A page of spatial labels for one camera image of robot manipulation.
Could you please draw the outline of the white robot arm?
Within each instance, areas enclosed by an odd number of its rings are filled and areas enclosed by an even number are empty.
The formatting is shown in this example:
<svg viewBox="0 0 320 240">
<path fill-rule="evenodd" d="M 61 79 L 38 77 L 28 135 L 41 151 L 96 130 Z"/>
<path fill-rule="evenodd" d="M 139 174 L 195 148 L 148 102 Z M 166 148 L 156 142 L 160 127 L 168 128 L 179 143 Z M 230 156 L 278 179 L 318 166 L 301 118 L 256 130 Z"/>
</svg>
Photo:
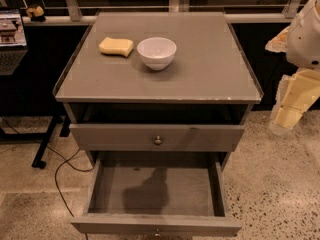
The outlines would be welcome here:
<svg viewBox="0 0 320 240">
<path fill-rule="evenodd" d="M 298 67 L 278 85 L 270 129 L 277 134 L 292 130 L 303 114 L 320 98 L 320 0 L 309 0 L 291 24 L 265 46 L 286 54 Z"/>
</svg>

